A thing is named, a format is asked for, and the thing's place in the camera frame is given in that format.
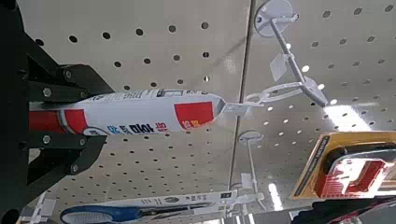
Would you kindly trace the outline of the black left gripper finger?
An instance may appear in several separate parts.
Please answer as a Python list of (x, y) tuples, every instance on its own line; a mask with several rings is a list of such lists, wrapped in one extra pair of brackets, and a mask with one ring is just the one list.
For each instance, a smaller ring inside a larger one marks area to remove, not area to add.
[(105, 136), (85, 136), (55, 132), (30, 133), (27, 147), (39, 155), (28, 165), (27, 184), (57, 183), (66, 175), (78, 175), (99, 158), (106, 144)]
[(29, 35), (26, 56), (31, 102), (76, 103), (114, 92), (90, 65), (58, 64)]

